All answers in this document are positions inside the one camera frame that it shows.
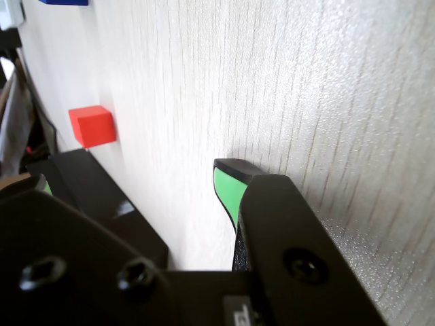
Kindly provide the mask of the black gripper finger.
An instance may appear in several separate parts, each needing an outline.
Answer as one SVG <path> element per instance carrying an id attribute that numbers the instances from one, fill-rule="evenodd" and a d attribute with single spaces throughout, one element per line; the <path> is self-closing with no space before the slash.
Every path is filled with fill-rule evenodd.
<path id="1" fill-rule="evenodd" d="M 213 163 L 215 194 L 259 284 L 268 325 L 383 325 L 308 203 L 285 175 L 234 158 Z"/>
<path id="2" fill-rule="evenodd" d="M 2 325 L 179 325 L 153 263 L 29 177 L 1 190 Z"/>

